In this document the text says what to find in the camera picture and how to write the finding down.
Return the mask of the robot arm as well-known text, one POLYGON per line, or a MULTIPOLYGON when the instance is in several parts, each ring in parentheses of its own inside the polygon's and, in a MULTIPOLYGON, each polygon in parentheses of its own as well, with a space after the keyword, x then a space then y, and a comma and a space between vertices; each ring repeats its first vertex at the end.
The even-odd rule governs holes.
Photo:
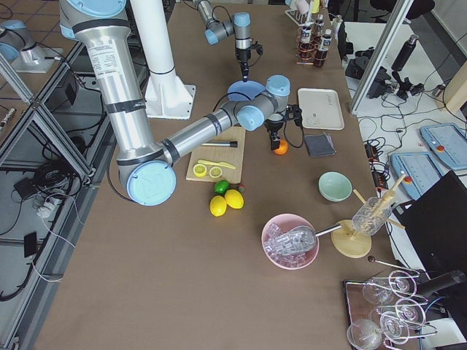
POLYGON ((282 75, 268 78, 251 101, 229 101, 181 131, 156 141, 152 117, 185 119, 190 116, 194 92, 174 69, 162 4, 132 1, 131 6, 150 70, 148 91, 142 93, 127 38, 131 32, 124 1, 61 1, 61 31, 82 42, 88 51, 105 109, 118 146, 120 181, 132 201, 155 206, 176 187, 172 168, 192 152, 234 125, 253 131, 285 111, 290 81, 282 75))
POLYGON ((215 17, 214 8, 209 1, 193 1, 193 5, 205 25, 205 37, 210 45, 218 44, 229 36, 235 39, 235 55, 240 65, 242 81, 249 79, 252 40, 250 36, 251 19, 248 12, 237 12, 229 20, 221 22, 215 17))

